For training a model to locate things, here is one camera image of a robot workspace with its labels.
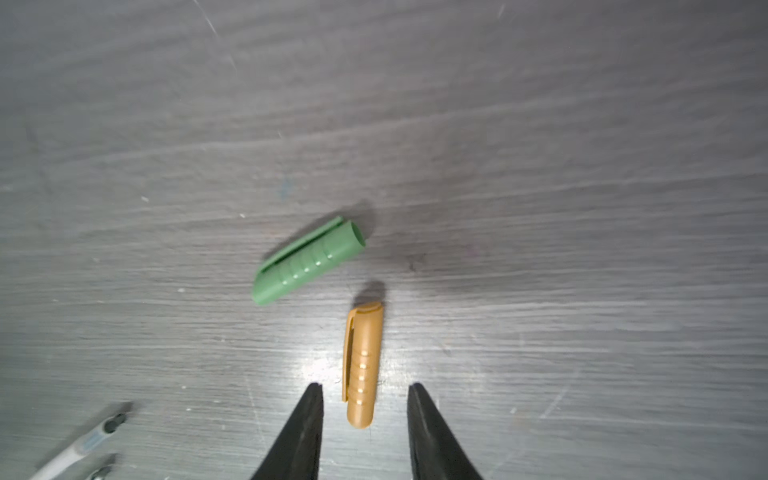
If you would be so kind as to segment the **orange pen cap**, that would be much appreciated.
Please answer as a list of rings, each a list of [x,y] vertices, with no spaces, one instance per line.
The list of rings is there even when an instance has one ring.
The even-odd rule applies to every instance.
[[[348,422],[357,429],[373,421],[383,338],[384,308],[371,302],[347,317],[342,367],[342,401]]]

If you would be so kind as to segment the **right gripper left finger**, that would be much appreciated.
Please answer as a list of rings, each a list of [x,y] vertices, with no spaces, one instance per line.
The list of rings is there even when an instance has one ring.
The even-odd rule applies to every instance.
[[[322,385],[310,383],[252,480],[317,480],[324,418]]]

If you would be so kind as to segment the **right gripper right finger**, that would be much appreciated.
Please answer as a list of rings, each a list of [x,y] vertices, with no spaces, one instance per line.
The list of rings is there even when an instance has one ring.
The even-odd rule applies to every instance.
[[[414,480],[482,480],[421,383],[409,386],[407,420]]]

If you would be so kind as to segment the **dark green pen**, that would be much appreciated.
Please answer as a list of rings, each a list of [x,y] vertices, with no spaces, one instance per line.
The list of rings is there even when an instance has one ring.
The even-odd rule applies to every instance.
[[[106,480],[112,471],[112,465],[105,465],[90,473],[85,480]]]

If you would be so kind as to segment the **light green pen cap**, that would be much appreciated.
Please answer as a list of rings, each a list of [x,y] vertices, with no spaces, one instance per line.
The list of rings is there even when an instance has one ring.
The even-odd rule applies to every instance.
[[[251,297],[270,304],[354,258],[366,247],[362,231],[337,216],[269,257],[257,271]]]

